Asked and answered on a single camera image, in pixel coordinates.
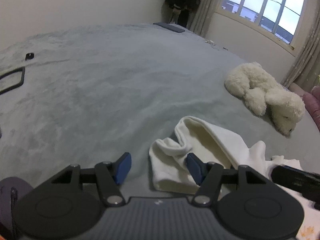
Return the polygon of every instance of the blue gripper pad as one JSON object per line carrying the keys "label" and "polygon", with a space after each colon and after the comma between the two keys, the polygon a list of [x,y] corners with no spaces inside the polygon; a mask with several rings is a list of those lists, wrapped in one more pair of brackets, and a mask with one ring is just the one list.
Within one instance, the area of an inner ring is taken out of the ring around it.
{"label": "blue gripper pad", "polygon": [[203,171],[202,171],[202,168],[203,168],[202,166],[205,164],[202,163],[201,161],[199,163],[199,161],[200,160],[193,153],[189,153],[187,155],[187,158],[186,158],[187,168],[191,176],[193,177],[195,183],[200,186],[205,178],[205,174],[203,174]]}
{"label": "blue gripper pad", "polygon": [[131,163],[132,159],[130,153],[124,153],[124,155],[122,155],[120,159],[116,161],[114,180],[117,185],[121,185],[124,182],[131,169]]}

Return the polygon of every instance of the curtain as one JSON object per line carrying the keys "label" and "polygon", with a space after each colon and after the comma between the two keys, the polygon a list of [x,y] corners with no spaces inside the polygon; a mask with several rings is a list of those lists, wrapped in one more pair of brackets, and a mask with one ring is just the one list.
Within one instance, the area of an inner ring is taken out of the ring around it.
{"label": "curtain", "polygon": [[195,15],[190,17],[189,30],[204,37],[208,31],[217,0],[201,0]]}
{"label": "curtain", "polygon": [[282,85],[289,87],[293,82],[303,90],[310,92],[315,85],[319,85],[320,74],[320,3],[317,13],[306,39],[294,64],[282,80]]}

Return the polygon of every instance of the circular pad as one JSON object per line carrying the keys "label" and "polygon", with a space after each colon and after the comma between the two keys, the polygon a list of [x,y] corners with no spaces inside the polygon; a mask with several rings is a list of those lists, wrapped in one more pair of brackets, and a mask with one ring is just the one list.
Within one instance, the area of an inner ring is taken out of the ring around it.
{"label": "circular pad", "polygon": [[288,239],[296,236],[303,208],[281,192],[231,192],[217,206],[218,217],[231,233],[246,239]]}
{"label": "circular pad", "polygon": [[85,192],[31,192],[13,210],[18,228],[40,239],[65,239],[92,228],[100,218],[101,204]]}

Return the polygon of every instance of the window frame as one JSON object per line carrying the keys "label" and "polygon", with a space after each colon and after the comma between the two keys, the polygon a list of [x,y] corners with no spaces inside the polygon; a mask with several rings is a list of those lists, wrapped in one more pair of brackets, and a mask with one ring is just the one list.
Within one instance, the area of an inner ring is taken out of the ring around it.
{"label": "window frame", "polygon": [[[238,8],[238,11],[237,13],[232,13],[232,12],[229,12],[229,11],[226,11],[226,10],[223,10],[221,8],[221,4],[223,3],[224,0],[218,0],[217,2],[217,7],[216,7],[216,10],[215,12],[218,13],[218,14],[221,14],[223,16],[226,16],[232,20],[235,20],[243,25],[246,25],[248,26],[249,28],[261,33],[262,35],[264,35],[265,37],[269,38],[270,40],[272,40],[273,42],[275,42],[276,44],[278,44],[279,46],[281,46],[282,48],[284,48],[285,50],[287,50],[290,54],[292,54],[293,56],[296,56],[297,54],[297,50],[295,50],[295,47],[297,46],[297,37],[299,36],[299,31],[300,31],[300,28],[301,28],[301,24],[302,24],[302,21],[303,21],[303,18],[305,16],[305,11],[306,11],[306,7],[307,7],[307,3],[308,3],[308,0],[304,0],[303,1],[303,6],[302,6],[302,10],[301,10],[301,14],[300,14],[300,18],[299,18],[299,21],[298,21],[298,25],[297,25],[297,28],[296,28],[296,31],[293,35],[293,38],[292,38],[292,42],[291,44],[287,44],[285,41],[281,40],[280,38],[278,38],[273,32],[269,32],[268,30],[266,30],[265,28],[259,26],[259,24],[257,23],[254,23],[254,22],[251,22],[243,17],[240,16],[240,12],[241,12],[241,9],[242,9],[242,6],[244,4],[244,0],[241,0],[241,3],[239,5],[239,8]],[[260,13],[259,13],[259,16],[258,16],[258,23],[260,23],[260,20],[262,18],[262,14],[261,12],[264,11],[266,5],[267,5],[267,1],[268,0],[264,0],[263,1],[263,4],[262,4],[262,7],[261,7],[261,10],[260,10]],[[281,8],[280,10],[282,10],[283,12],[283,9],[284,9],[284,4],[285,4],[285,1],[283,1],[281,3]],[[280,18],[282,16],[282,12],[281,14],[278,14],[278,18],[277,18],[277,25],[275,24],[274,26],[274,29],[276,29],[276,27],[278,26],[278,23],[280,21]]]}

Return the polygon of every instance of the window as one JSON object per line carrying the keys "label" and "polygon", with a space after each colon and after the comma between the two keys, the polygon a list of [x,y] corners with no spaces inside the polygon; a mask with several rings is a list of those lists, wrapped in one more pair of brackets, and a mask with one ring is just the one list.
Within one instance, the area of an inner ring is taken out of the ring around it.
{"label": "window", "polygon": [[223,0],[222,9],[237,14],[290,44],[304,0]]}

